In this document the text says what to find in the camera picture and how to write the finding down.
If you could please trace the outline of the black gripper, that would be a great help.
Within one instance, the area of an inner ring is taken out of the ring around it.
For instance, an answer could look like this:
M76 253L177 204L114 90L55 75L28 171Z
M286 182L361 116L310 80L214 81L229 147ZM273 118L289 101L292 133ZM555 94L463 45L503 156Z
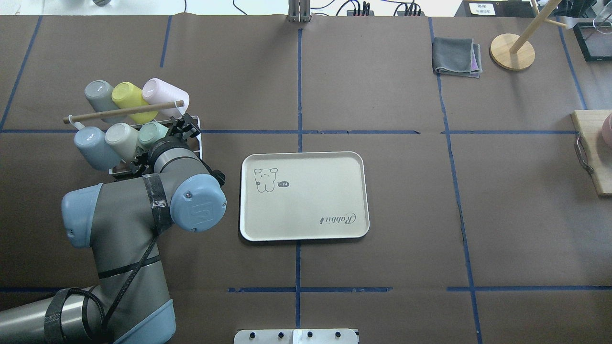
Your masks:
M131 173L151 172L158 159L168 150L174 148L188 149L187 139L194 139L201 133L199 120L188 114L179 119L174 119L168 127L166 137L159 139L148 151L136 155L134 161L129 163Z

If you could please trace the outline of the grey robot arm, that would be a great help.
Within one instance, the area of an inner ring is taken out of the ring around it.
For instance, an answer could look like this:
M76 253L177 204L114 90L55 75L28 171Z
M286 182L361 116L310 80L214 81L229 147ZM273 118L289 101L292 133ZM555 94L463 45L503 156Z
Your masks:
M136 159L139 174L63 197L72 246L91 248L99 284L1 312L3 344L164 344L176 331L157 240L177 225L211 229L223 218L225 176L186 143L189 115Z

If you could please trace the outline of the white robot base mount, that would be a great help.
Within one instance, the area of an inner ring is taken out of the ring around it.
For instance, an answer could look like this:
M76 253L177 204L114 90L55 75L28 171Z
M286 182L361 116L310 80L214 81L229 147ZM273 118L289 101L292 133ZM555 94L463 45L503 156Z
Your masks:
M234 344L358 344L358 330L348 328L317 329L245 329L234 337Z

